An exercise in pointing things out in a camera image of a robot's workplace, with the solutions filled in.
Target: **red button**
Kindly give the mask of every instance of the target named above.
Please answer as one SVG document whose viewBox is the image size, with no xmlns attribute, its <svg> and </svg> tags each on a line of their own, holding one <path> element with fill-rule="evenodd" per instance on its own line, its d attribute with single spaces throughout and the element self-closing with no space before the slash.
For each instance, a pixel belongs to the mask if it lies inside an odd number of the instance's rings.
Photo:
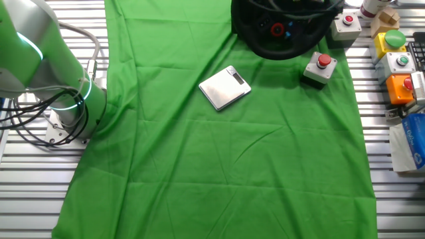
<svg viewBox="0 0 425 239">
<path fill-rule="evenodd" d="M 281 23 L 274 23 L 274 25 L 270 29 L 270 32 L 273 36 L 280 37 L 285 33 L 285 27 Z"/>
<path fill-rule="evenodd" d="M 413 90 L 412 79 L 410 77 L 407 77 L 406 79 L 404 79 L 403 86 L 407 90 Z"/>
<path fill-rule="evenodd" d="M 354 21 L 354 18 L 352 16 L 346 16 L 345 20 L 349 23 L 352 23 Z"/>
<path fill-rule="evenodd" d="M 319 56 L 319 64 L 321 66 L 327 66 L 331 64 L 332 58 L 328 54 L 322 54 Z"/>
</svg>

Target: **white container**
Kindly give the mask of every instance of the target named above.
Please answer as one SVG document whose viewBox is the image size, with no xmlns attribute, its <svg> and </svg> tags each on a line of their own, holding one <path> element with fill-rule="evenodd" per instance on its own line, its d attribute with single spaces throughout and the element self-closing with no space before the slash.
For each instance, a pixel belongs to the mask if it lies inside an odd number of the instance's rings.
<svg viewBox="0 0 425 239">
<path fill-rule="evenodd" d="M 373 19 L 379 11 L 390 5 L 391 0 L 364 0 L 360 14 L 364 19 Z"/>
</svg>

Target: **black steering wheel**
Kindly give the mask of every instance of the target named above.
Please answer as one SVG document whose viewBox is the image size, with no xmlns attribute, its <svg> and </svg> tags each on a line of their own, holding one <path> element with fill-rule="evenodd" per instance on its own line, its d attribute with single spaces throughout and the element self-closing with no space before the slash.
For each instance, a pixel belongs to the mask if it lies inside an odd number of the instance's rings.
<svg viewBox="0 0 425 239">
<path fill-rule="evenodd" d="M 258 56 L 270 60 L 285 60 L 306 53 L 317 45 L 337 14 L 334 11 L 314 19 L 295 21 L 257 9 L 247 0 L 232 0 L 232 30 Z M 291 33 L 288 31 L 290 36 L 281 34 L 288 25 L 293 27 Z"/>
</svg>

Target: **cable bundle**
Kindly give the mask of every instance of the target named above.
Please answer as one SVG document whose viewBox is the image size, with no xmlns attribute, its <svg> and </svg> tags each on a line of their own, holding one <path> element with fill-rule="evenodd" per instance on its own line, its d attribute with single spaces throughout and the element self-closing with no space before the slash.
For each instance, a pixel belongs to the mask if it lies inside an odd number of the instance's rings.
<svg viewBox="0 0 425 239">
<path fill-rule="evenodd" d="M 55 102 L 57 99 L 59 99 L 59 97 L 65 96 L 65 95 L 70 95 L 74 98 L 74 101 L 77 105 L 77 112 L 78 112 L 78 115 L 79 115 L 79 117 L 77 117 L 76 122 L 73 124 L 72 130 L 70 130 L 70 133 L 69 133 L 68 136 L 66 136 L 64 139 L 62 139 L 58 142 L 51 143 L 51 142 L 47 142 L 47 141 L 40 139 L 39 137 L 37 137 L 36 135 L 31 133 L 25 127 L 25 125 L 27 123 L 32 122 L 33 120 L 37 119 L 41 114 L 43 114 L 43 112 L 53 102 Z M 26 142 L 31 143 L 31 144 L 36 145 L 36 146 L 45 146 L 45 147 L 54 147 L 54 146 L 59 146 L 59 145 L 65 145 L 65 144 L 70 143 L 71 141 L 75 140 L 86 128 L 87 123 L 88 123 L 88 117 L 89 117 L 87 105 L 84 103 L 84 98 L 81 96 L 79 90 L 72 89 L 72 88 L 67 88 L 66 90 L 62 91 L 61 93 L 53 96 L 52 98 L 50 98 L 48 100 L 40 101 L 39 103 L 37 103 L 33 106 L 24 107 L 24 108 L 22 108 L 19 105 L 17 98 L 12 99 L 9 102 L 9 107 L 8 108 L 0 108 L 0 111 L 6 111 L 7 112 L 6 118 L 0 119 L 0 122 L 6 122 L 6 121 L 9 121 L 9 120 L 11 121 L 11 125 L 0 127 L 1 130 L 14 129 Z M 33 113 L 33 112 L 36 112 L 36 114 L 33 115 L 32 117 L 30 117 L 28 120 L 25 120 L 25 121 L 22 120 L 22 115 L 27 114 L 27 113 Z M 82 125 L 81 129 L 76 133 L 78 126 L 81 125 L 83 120 L 84 120 L 84 124 Z M 20 132 L 21 130 L 25 130 L 29 135 L 33 136 L 36 139 L 36 141 L 31 141 L 31 140 L 27 139 Z"/>
</svg>

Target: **green cloth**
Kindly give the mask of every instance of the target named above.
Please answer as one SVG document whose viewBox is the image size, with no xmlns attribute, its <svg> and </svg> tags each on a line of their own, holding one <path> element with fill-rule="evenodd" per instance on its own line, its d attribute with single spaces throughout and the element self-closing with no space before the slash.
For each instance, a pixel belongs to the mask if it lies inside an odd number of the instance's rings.
<svg viewBox="0 0 425 239">
<path fill-rule="evenodd" d="M 230 0 L 105 0 L 108 106 L 53 238 L 377 238 L 343 50 L 316 90 L 312 52 L 265 60 L 230 33 Z M 198 85 L 233 65 L 249 95 L 217 112 Z"/>
</svg>

